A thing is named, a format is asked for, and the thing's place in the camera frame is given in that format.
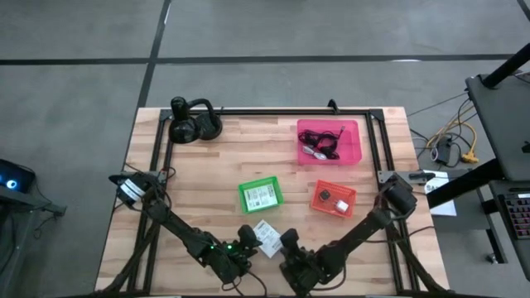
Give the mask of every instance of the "gray carpet floor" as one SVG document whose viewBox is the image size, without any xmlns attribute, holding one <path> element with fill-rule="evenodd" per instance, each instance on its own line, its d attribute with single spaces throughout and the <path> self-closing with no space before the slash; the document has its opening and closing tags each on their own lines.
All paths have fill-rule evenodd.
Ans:
<svg viewBox="0 0 530 298">
<path fill-rule="evenodd" d="M 164 0 L 1 0 L 0 60 L 148 58 Z M 177 95 L 216 106 L 404 106 L 413 112 L 464 92 L 530 41 L 515 0 L 173 0 L 160 57 L 476 55 L 474 60 L 157 65 L 0 64 L 0 158 L 33 168 L 65 217 L 31 240 L 17 297 L 89 293 L 138 100 L 166 107 Z M 409 118 L 432 135 L 465 98 Z M 476 153 L 494 155 L 477 118 Z M 435 169 L 428 156 L 421 166 Z M 450 286 L 460 293 L 525 297 L 508 235 L 508 264 L 490 265 L 485 232 L 438 233 Z"/>
</svg>

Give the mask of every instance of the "wooden tabletop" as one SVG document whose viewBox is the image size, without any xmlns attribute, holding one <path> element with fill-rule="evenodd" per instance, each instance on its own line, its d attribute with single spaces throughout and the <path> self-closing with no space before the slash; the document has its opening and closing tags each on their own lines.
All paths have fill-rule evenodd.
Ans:
<svg viewBox="0 0 530 298">
<path fill-rule="evenodd" d="M 382 108 L 397 171 L 418 169 L 417 159 L 408 130 L 404 108 Z M 127 163 L 147 171 L 157 129 L 159 108 L 141 108 L 134 125 Z M 349 119 L 357 121 L 363 158 L 355 166 L 299 166 L 296 158 L 296 121 L 304 119 Z M 296 228 L 299 244 L 318 249 L 323 244 L 344 236 L 358 224 L 373 206 L 378 193 L 365 118 L 361 116 L 228 116 L 222 117 L 224 129 L 213 141 L 176 144 L 171 166 L 176 175 L 168 181 L 172 211 L 189 225 L 211 232 L 219 240 L 232 241 L 242 224 L 255 227 L 262 219 L 279 233 Z M 375 126 L 379 156 L 384 162 L 379 129 Z M 161 166 L 167 137 L 161 146 Z M 275 175 L 285 203 L 277 208 L 243 214 L 238 185 Z M 357 190 L 354 216 L 342 219 L 309 207 L 317 180 L 327 180 Z M 414 214 L 407 220 L 409 233 L 433 225 L 425 195 L 417 195 Z M 96 289 L 105 288 L 131 256 L 137 234 L 139 213 L 118 209 L 112 218 L 101 263 Z M 384 231 L 371 240 L 385 239 Z M 412 250 L 428 272 L 442 286 L 448 287 L 446 271 L 433 229 L 411 237 Z M 269 259 L 261 251 L 251 259 L 251 271 L 263 279 L 269 295 L 293 295 L 279 270 L 283 255 Z M 409 288 L 405 262 L 400 266 L 406 288 Z M 347 260 L 346 283 L 318 295 L 364 295 L 395 293 L 393 275 L 384 243 L 365 243 L 355 249 Z M 142 285 L 140 270 L 138 286 Z M 335 278 L 328 286 L 340 281 Z M 239 286 L 245 295 L 262 295 L 263 289 L 246 275 Z M 153 295 L 237 295 L 221 291 L 217 276 L 191 258 L 182 242 L 164 228 L 158 243 L 157 262 L 152 279 Z"/>
</svg>

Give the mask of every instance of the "white paper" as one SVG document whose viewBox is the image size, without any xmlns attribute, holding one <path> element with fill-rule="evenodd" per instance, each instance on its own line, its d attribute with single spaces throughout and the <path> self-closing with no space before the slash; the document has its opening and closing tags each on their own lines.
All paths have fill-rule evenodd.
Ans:
<svg viewBox="0 0 530 298">
<path fill-rule="evenodd" d="M 258 240 L 263 243 L 259 248 L 261 248 L 267 257 L 271 258 L 280 250 L 280 248 L 282 248 L 280 233 L 271 227 L 271 225 L 265 220 L 262 219 L 262 221 L 258 223 L 256 228 L 254 228 L 254 232 L 256 233 Z"/>
<path fill-rule="evenodd" d="M 436 175 L 434 178 L 430 179 L 425 184 L 426 194 L 430 193 L 431 191 L 449 182 L 449 178 L 446 172 L 428 171 L 428 170 L 423 170 L 423 171 L 426 173 L 433 173 L 434 175 Z M 432 215 L 456 216 L 455 201 L 450 200 L 449 202 L 446 202 L 444 204 L 436 206 L 435 208 L 432 208 L 431 214 Z"/>
<path fill-rule="evenodd" d="M 273 206 L 278 203 L 276 192 L 274 192 L 274 186 L 272 186 L 272 184 L 245 190 L 244 194 L 245 200 L 247 201 L 248 211 Z"/>
</svg>

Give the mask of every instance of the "white object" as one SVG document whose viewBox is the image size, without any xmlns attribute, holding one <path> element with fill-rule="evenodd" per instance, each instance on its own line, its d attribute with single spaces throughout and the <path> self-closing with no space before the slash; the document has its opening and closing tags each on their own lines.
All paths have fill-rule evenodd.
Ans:
<svg viewBox="0 0 530 298">
<path fill-rule="evenodd" d="M 278 203 L 272 184 L 254 187 L 244 191 L 248 211 L 273 206 Z"/>
<path fill-rule="evenodd" d="M 349 205 L 341 199 L 337 202 L 337 204 L 335 204 L 335 209 L 342 213 L 346 212 L 346 210 L 348 210 L 348 207 Z"/>
<path fill-rule="evenodd" d="M 319 152 L 313 150 L 313 146 L 304 146 L 301 150 L 304 153 L 307 153 L 309 155 L 313 155 L 318 160 L 325 161 L 326 159 L 328 159 L 324 153 L 319 153 Z"/>
<path fill-rule="evenodd" d="M 271 258 L 274 254 L 282 248 L 282 241 L 280 241 L 280 233 L 278 233 L 270 224 L 262 219 L 254 228 L 256 237 L 263 244 L 259 247 L 267 257 Z"/>
<path fill-rule="evenodd" d="M 139 201 L 146 193 L 134 184 L 130 179 L 125 180 L 123 184 L 120 185 L 120 189 L 123 190 L 131 199 Z"/>
<path fill-rule="evenodd" d="M 430 179 L 425 184 L 425 193 L 428 194 L 431 191 L 437 189 L 438 187 L 444 185 L 445 183 L 449 182 L 449 178 L 447 176 L 446 172 L 441 171 L 427 171 L 423 170 L 426 173 L 432 173 L 435 175 L 434 178 Z M 445 202 L 444 204 L 441 204 L 439 206 L 436 206 L 435 208 L 431 209 L 432 215 L 445 215 L 445 216 L 456 216 L 456 207 L 455 207 L 455 201 L 450 200 L 449 202 Z"/>
</svg>

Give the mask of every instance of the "yellow cable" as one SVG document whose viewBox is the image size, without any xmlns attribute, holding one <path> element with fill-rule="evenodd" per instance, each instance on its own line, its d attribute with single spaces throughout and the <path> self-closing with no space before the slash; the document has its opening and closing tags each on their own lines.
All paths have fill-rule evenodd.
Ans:
<svg viewBox="0 0 530 298">
<path fill-rule="evenodd" d="M 462 113 L 460 114 L 460 116 L 462 117 L 465 113 L 468 113 L 472 108 L 474 108 L 474 107 L 471 106 L 471 107 L 467 108 L 466 110 L 464 110 L 464 112 L 462 112 Z M 432 136 L 431 139 L 429 139 L 429 142 L 427 142 L 427 144 L 425 145 L 425 147 L 427 147 L 427 148 L 430 147 L 431 144 L 432 144 L 432 141 L 434 141 L 435 139 L 437 139 L 437 137 L 440 135 L 440 133 L 441 133 L 442 130 L 443 130 L 442 135 L 446 134 L 446 132 L 447 132 L 448 130 L 450 130 L 450 128 L 447 128 L 447 127 L 450 127 L 450 126 L 453 125 L 454 123 L 456 123 L 456 125 L 453 126 L 453 127 L 458 126 L 458 119 L 455 119 L 455 120 L 453 120 L 452 122 L 450 122 L 449 124 L 447 124 L 447 125 L 445 125 L 444 127 L 440 128 L 440 129 L 438 130 L 438 132 L 437 132 L 434 136 Z"/>
<path fill-rule="evenodd" d="M 462 112 L 460 114 L 460 117 L 462 115 L 464 115 L 465 113 L 469 112 L 473 107 L 469 107 L 467 108 L 464 112 Z M 455 119 L 453 120 L 452 122 L 450 122 L 448 125 L 445 125 L 444 127 L 440 128 L 438 130 L 438 132 L 433 136 L 431 137 L 431 139 L 429 139 L 429 141 L 427 142 L 426 144 L 426 147 L 430 147 L 432 142 L 436 139 L 438 139 L 438 137 L 440 136 L 440 134 L 443 136 L 446 134 L 446 132 L 448 132 L 449 130 L 459 126 L 459 125 L 464 125 L 466 126 L 467 128 L 469 128 L 471 130 L 471 132 L 473 133 L 473 142 L 471 143 L 471 148 L 470 150 L 465 153 L 465 154 L 462 154 L 462 157 L 461 157 L 461 160 L 463 162 L 466 162 L 466 163 L 477 163 L 479 162 L 479 159 L 475 156 L 475 146 L 476 146 L 476 143 L 477 143 L 477 132 L 475 131 L 475 129 L 473 128 L 473 126 L 471 126 L 471 124 L 468 124 L 468 123 L 459 123 L 458 119 Z"/>
</svg>

